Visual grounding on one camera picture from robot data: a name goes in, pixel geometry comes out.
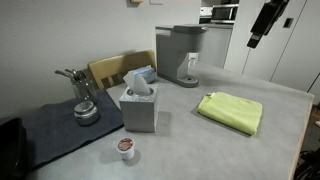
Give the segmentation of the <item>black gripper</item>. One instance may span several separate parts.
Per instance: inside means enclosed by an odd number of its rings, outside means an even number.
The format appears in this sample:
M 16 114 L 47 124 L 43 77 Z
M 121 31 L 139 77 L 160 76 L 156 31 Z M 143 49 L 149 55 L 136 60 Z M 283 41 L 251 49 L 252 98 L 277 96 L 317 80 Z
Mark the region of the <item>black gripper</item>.
M 267 36 L 273 24 L 283 14 L 290 0 L 270 0 L 265 3 L 257 16 L 252 28 L 251 37 L 247 43 L 250 48 L 256 48 L 263 36 Z

